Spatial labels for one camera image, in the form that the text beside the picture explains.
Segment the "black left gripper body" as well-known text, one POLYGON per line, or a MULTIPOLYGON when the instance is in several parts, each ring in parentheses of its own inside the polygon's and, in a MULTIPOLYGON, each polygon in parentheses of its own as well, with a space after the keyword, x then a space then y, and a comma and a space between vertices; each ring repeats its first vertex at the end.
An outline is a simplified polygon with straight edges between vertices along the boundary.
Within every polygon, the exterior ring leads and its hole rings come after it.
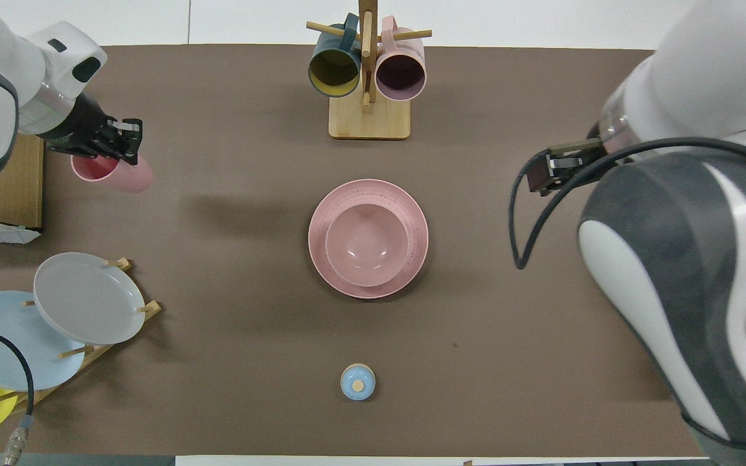
POLYGON ((121 157, 121 136, 94 98, 80 94, 62 123, 41 134, 51 150, 80 157, 121 157))

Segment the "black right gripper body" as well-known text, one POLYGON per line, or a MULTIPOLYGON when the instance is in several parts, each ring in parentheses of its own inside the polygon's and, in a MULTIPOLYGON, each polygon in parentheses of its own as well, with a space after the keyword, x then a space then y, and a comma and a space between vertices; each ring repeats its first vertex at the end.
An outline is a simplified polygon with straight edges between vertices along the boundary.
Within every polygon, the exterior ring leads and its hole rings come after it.
POLYGON ((560 186, 607 155, 601 139, 584 139, 547 147, 547 186, 560 186))

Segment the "pink cup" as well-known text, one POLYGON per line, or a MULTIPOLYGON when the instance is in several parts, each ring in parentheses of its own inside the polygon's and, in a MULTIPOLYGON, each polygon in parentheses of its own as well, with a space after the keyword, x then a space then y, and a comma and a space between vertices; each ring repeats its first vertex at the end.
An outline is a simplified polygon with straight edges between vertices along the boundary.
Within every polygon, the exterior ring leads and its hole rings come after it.
POLYGON ((70 157, 74 174, 87 183, 125 194, 141 194, 153 184, 153 170, 142 155, 137 164, 112 157, 70 157))

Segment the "pink bowl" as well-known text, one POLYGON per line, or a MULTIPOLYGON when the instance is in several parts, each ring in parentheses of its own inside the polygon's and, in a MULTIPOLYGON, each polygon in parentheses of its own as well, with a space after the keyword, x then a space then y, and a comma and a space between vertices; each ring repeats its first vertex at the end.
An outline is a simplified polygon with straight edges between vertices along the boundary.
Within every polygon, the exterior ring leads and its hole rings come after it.
POLYGON ((407 262, 411 234, 386 206, 362 203, 344 209, 328 225, 328 263, 340 278, 363 288, 395 278, 407 262))

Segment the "brown table mat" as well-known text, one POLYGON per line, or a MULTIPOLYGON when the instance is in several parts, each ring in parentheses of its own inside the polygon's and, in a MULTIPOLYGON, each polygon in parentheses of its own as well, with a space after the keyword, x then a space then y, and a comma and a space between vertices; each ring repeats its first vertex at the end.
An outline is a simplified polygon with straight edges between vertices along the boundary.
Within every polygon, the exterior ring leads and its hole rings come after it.
POLYGON ((88 92, 144 122, 154 182, 119 194, 45 158, 44 230, 0 244, 0 290, 53 254, 125 256, 162 312, 36 407, 27 453, 441 457, 698 456, 660 375, 584 269, 588 186, 523 271, 510 186, 582 139, 645 50, 430 48, 397 142, 334 140, 307 45, 107 48, 88 92), (420 204, 429 253, 397 294, 317 274, 308 225, 341 184, 420 204), (352 401, 339 380, 370 366, 352 401))

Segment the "pink mug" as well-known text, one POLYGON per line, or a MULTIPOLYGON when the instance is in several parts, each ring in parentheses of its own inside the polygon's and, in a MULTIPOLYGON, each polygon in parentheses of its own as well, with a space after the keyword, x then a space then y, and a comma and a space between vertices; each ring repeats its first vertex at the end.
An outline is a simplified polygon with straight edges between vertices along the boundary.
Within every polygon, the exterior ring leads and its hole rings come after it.
POLYGON ((395 17, 383 18, 375 67, 375 85, 379 94, 400 102, 416 98, 424 90, 427 79, 422 39, 396 39, 396 35, 408 32, 412 30, 398 27, 395 17))

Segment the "wooden mug tree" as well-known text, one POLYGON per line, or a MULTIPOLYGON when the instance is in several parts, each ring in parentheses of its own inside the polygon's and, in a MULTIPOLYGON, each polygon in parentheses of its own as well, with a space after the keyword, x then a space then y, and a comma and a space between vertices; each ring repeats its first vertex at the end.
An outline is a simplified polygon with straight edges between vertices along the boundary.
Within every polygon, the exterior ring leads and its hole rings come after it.
MULTIPOLYGON (((340 98, 328 97, 329 136, 343 140, 405 140, 411 135, 411 102, 414 99, 405 102, 390 100, 377 91, 375 67, 384 17, 378 16, 378 0, 357 0, 357 3, 358 11, 355 14, 360 18, 360 23, 356 39, 360 41, 362 56, 360 83, 352 94, 340 98)), ((341 34, 332 25, 311 21, 307 23, 307 28, 319 34, 341 34)), ((396 35, 396 39, 421 38, 423 41, 432 35, 431 30, 412 30, 396 35)))

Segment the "pink speckled plate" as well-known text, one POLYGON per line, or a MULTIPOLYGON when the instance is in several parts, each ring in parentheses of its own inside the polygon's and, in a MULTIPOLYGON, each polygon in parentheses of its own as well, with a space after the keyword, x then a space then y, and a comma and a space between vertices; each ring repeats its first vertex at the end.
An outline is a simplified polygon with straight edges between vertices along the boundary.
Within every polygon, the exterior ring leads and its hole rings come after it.
POLYGON ((308 248, 311 262, 320 277, 341 294, 360 299, 378 299, 396 294, 418 276, 429 250, 429 227, 423 210, 405 190, 393 183, 373 178, 359 179, 338 186, 320 201, 308 227, 308 248), (371 204, 393 212, 407 224, 405 263, 385 283, 361 286, 340 277, 328 260, 328 229, 345 210, 371 204))

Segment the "dark teal mug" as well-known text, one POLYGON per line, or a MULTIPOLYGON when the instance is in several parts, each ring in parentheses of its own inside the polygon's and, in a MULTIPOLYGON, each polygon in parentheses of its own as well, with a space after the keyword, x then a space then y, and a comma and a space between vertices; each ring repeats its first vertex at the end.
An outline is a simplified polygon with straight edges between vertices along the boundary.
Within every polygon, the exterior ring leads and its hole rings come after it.
POLYGON ((321 94, 340 98, 352 94, 360 83, 361 45, 356 39, 360 18, 348 13, 332 25, 340 35, 321 32, 308 65, 311 85, 321 94))

